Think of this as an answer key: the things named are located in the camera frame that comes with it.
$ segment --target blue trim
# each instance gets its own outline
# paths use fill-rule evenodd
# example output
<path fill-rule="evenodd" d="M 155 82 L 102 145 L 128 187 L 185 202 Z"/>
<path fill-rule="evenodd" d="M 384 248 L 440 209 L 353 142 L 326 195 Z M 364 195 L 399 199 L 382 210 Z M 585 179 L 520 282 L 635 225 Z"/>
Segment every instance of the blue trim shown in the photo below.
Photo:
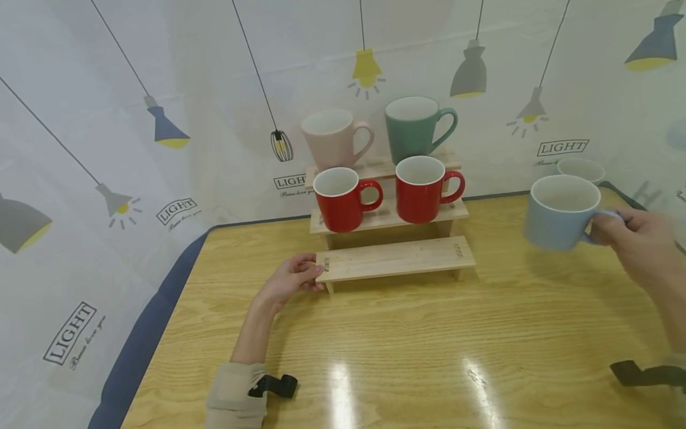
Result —
<path fill-rule="evenodd" d="M 610 182 L 603 182 L 600 186 L 617 192 L 631 207 L 645 210 L 643 206 L 629 198 Z M 529 194 L 529 191 L 472 196 L 464 198 L 464 200 L 486 200 L 489 198 L 526 194 Z M 150 364 L 150 360 L 157 349 L 157 344 L 160 342 L 169 318 L 172 317 L 172 312 L 181 296 L 181 292 L 184 286 L 186 286 L 186 281 L 191 274 L 193 265 L 196 263 L 200 249 L 202 249 L 202 245 L 210 232 L 217 228 L 305 218 L 309 218 L 309 215 L 217 225 L 210 228 L 200 238 L 191 243 L 178 258 L 178 261 L 176 261 L 174 267 L 172 267 L 162 282 L 158 292 L 150 299 L 150 302 L 134 324 L 133 329 L 131 329 L 131 334 L 129 334 L 115 365 L 112 367 L 110 375 L 107 377 L 107 381 L 102 389 L 100 405 L 93 413 L 88 429 L 120 429 L 126 418 L 126 413 L 136 396 L 138 387 L 143 380 L 147 366 Z"/>

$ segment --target wooden table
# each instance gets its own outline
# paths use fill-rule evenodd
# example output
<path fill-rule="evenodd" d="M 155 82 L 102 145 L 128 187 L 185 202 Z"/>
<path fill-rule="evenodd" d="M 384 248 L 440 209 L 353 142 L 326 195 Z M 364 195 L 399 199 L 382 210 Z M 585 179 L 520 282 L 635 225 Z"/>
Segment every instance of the wooden table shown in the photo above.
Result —
<path fill-rule="evenodd" d="M 621 204 L 603 189 L 603 205 Z M 667 345 L 646 295 L 610 249 L 543 253 L 521 229 L 526 197 L 466 203 L 477 260 L 450 273 L 341 283 L 300 294 L 275 323 L 267 366 L 300 380 L 270 397 L 265 428 L 661 428 L 665 388 L 627 389 L 610 363 L 660 364 Z M 322 249 L 309 220 L 212 232 L 124 428 L 201 428 L 217 368 L 274 268 Z M 422 226 L 365 233 L 406 241 Z"/>

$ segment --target human hand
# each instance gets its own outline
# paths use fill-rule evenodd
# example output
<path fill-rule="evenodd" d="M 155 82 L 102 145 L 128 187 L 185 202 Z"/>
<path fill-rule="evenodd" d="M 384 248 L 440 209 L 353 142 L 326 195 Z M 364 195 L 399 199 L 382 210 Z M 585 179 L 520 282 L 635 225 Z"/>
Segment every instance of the human hand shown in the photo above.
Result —
<path fill-rule="evenodd" d="M 301 253 L 286 259 L 264 283 L 255 301 L 269 306 L 277 313 L 299 290 L 324 290 L 324 285 L 315 280 L 324 272 L 324 267 L 315 262 L 314 253 Z"/>
<path fill-rule="evenodd" d="M 593 218 L 591 237 L 612 246 L 624 270 L 646 291 L 686 279 L 681 253 L 674 245 L 672 228 L 659 214 L 620 207 L 615 211 L 624 219 L 599 213 Z"/>

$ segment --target backdrop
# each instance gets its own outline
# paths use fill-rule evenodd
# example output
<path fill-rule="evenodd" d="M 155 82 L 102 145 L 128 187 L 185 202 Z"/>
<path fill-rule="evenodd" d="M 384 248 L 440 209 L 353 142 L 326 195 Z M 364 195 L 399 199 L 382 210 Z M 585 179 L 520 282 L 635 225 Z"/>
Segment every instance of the backdrop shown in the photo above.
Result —
<path fill-rule="evenodd" d="M 0 426 L 125 413 L 137 381 L 114 400 L 106 380 L 125 344 L 154 350 L 161 330 L 132 330 L 145 308 L 171 312 L 184 250 L 217 224 L 316 204 L 299 124 L 326 107 L 369 121 L 367 156 L 387 155 L 384 106 L 430 96 L 458 112 L 445 145 L 466 196 L 526 190 L 583 156 L 686 244 L 682 6 L 0 2 Z"/>

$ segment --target mug rim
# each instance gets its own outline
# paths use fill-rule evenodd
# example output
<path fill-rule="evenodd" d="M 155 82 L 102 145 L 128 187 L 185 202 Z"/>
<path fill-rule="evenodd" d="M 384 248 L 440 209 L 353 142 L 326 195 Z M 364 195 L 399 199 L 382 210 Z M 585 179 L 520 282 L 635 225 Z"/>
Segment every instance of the mug rim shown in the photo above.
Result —
<path fill-rule="evenodd" d="M 306 122 L 308 119 L 311 119 L 311 118 L 312 118 L 313 116 L 315 116 L 315 115 L 321 115 L 321 114 L 323 114 L 323 113 L 331 113 L 331 112 L 343 112 L 343 113 L 348 117 L 348 123 L 345 124 L 343 127 L 338 128 L 337 130 L 328 131 L 328 132 L 312 132 L 312 131 L 307 130 L 307 129 L 305 128 L 305 122 Z M 341 131 L 343 131 L 344 129 L 348 128 L 348 127 L 353 123 L 353 121 L 354 121 L 354 116 L 353 116 L 353 113 L 352 113 L 352 112 L 347 111 L 347 110 L 345 110 L 344 108 L 331 107 L 331 108 L 326 108 L 326 109 L 324 109 L 324 110 L 322 110 L 322 111 L 310 113 L 310 114 L 309 114 L 308 116 L 306 116 L 302 121 L 300 121 L 300 129 L 303 130 L 304 132 L 306 132 L 307 134 L 310 134 L 310 135 L 332 135 L 332 134 L 336 134 L 337 132 L 341 132 Z"/>
<path fill-rule="evenodd" d="M 437 179 L 434 180 L 433 182 L 429 182 L 429 183 L 413 183 L 413 182 L 408 182 L 408 181 L 405 180 L 404 178 L 400 177 L 400 175 L 398 174 L 398 169 L 400 168 L 400 166 L 401 166 L 405 161 L 412 160 L 412 159 L 418 159 L 418 158 L 428 158 L 428 159 L 431 159 L 432 161 L 437 162 L 437 163 L 441 166 L 441 168 L 443 169 L 443 173 L 440 175 L 439 178 L 437 178 Z M 446 172 L 445 165 L 443 165 L 443 163 L 440 162 L 438 159 L 436 159 L 436 158 L 434 158 L 434 157 L 432 157 L 432 156 L 428 156 L 428 155 L 415 155 L 415 156 L 409 156 L 409 157 L 403 159 L 402 161 L 400 161 L 400 162 L 398 163 L 398 165 L 395 166 L 395 176 L 396 176 L 401 182 L 407 183 L 408 185 L 411 185 L 411 186 L 430 186 L 430 185 L 433 185 L 434 183 L 440 182 L 441 180 L 443 180 L 443 178 L 445 177 L 445 172 Z"/>
<path fill-rule="evenodd" d="M 535 188 L 536 185 L 538 185 L 540 182 L 546 181 L 546 180 L 559 181 L 559 180 L 563 180 L 563 179 L 564 179 L 564 180 L 567 180 L 567 181 L 568 181 L 568 180 L 573 180 L 573 181 L 577 181 L 577 182 L 581 181 L 581 182 L 585 182 L 587 185 L 590 185 L 590 186 L 595 190 L 595 195 L 596 195 L 595 204 L 593 204 L 591 207 L 588 207 L 588 208 L 583 209 L 583 210 L 560 210 L 560 209 L 554 209 L 554 208 L 552 208 L 552 207 L 550 207 L 550 206 L 547 206 L 547 205 L 543 204 L 538 198 L 536 198 L 536 195 L 534 195 L 534 188 Z M 570 174 L 557 174 L 557 175 L 555 175 L 555 176 L 544 176 L 544 177 L 541 177 L 539 180 L 535 181 L 533 185 L 531 185 L 531 190 L 529 191 L 529 195 L 530 195 L 531 198 L 533 198 L 534 201 L 536 201 L 536 203 L 537 203 L 538 205 L 540 205 L 541 207 L 545 207 L 545 208 L 548 209 L 548 210 L 556 211 L 556 212 L 558 212 L 558 213 L 585 213 L 585 212 L 587 212 L 587 211 L 589 211 L 589 210 L 593 210 L 593 209 L 595 209 L 596 207 L 598 207 L 598 206 L 600 205 L 600 200 L 601 200 L 601 198 L 602 198 L 602 195 L 601 195 L 601 193 L 600 193 L 600 189 L 598 189 L 598 187 L 595 186 L 591 181 L 588 181 L 588 180 L 586 180 L 586 179 L 583 178 L 583 177 L 572 176 L 572 175 L 570 175 Z"/>
<path fill-rule="evenodd" d="M 419 119 L 400 119 L 400 118 L 395 117 L 395 116 L 392 116 L 392 115 L 390 115 L 390 114 L 388 113 L 388 107 L 389 107 L 391 104 L 393 104 L 393 103 L 395 103 L 395 102 L 398 102 L 398 101 L 400 101 L 400 100 L 405 100 L 406 98 L 424 98 L 424 99 L 426 99 L 426 100 L 431 100 L 431 101 L 433 101 L 434 103 L 436 103 L 436 111 L 433 112 L 431 115 L 424 116 L 424 117 L 419 118 Z M 427 97 L 427 96 L 425 96 L 425 95 L 406 95 L 405 97 L 396 98 L 395 100 L 392 100 L 391 102 L 389 102 L 388 104 L 386 104 L 386 107 L 383 108 L 383 113 L 384 113 L 384 115 L 386 115 L 386 116 L 392 118 L 394 121 L 414 122 L 414 121 L 421 121 L 421 120 L 430 118 L 432 115 L 435 115 L 439 110 L 440 110 L 440 103 L 439 103 L 437 100 L 435 100 L 434 98 Z"/>
<path fill-rule="evenodd" d="M 600 165 L 600 163 L 597 163 L 597 162 L 593 161 L 592 159 L 581 158 L 581 157 L 579 157 L 579 156 L 571 156 L 571 157 L 569 157 L 569 158 L 562 158 L 561 160 L 559 160 L 559 161 L 557 162 L 556 169 L 558 170 L 558 173 L 560 173 L 560 174 L 566 174 L 566 175 L 568 175 L 568 176 L 573 176 L 573 174 L 564 173 L 564 172 L 560 169 L 560 164 L 564 163 L 565 161 L 583 161 L 583 162 L 585 162 L 585 163 L 591 163 L 591 164 L 593 164 L 594 166 L 599 167 L 600 170 L 602 171 L 602 174 L 600 175 L 600 177 L 595 178 L 595 179 L 593 179 L 593 180 L 586 179 L 586 180 L 588 180 L 588 181 L 591 182 L 591 183 L 597 182 L 597 181 L 601 181 L 602 179 L 605 178 L 605 175 L 606 175 L 605 167 L 603 167 L 602 165 Z"/>
<path fill-rule="evenodd" d="M 336 195 L 322 194 L 321 192 L 319 192 L 319 191 L 317 190 L 317 179 L 319 179 L 319 178 L 322 176 L 322 174 L 325 174 L 326 172 L 332 172 L 333 170 L 348 170 L 348 171 L 352 172 L 352 173 L 355 175 L 355 178 L 357 179 L 357 181 L 355 182 L 355 184 L 353 185 L 352 188 L 348 189 L 348 190 L 345 191 L 345 192 L 341 192 L 340 194 L 336 194 Z M 324 170 L 323 172 L 320 172 L 319 174 L 317 174 L 317 176 L 316 176 L 316 177 L 314 178 L 314 180 L 312 181 L 312 189 L 314 189 L 315 194 L 321 195 L 321 196 L 327 197 L 327 198 L 336 198 L 336 197 L 339 197 L 339 196 L 347 195 L 347 194 L 351 193 L 352 191 L 354 191 L 355 188 L 356 188 L 358 185 L 359 185 L 359 174 L 358 174 L 355 170 L 353 170 L 352 168 L 348 168 L 348 167 L 332 167 L 332 168 L 327 168 L 327 169 Z"/>

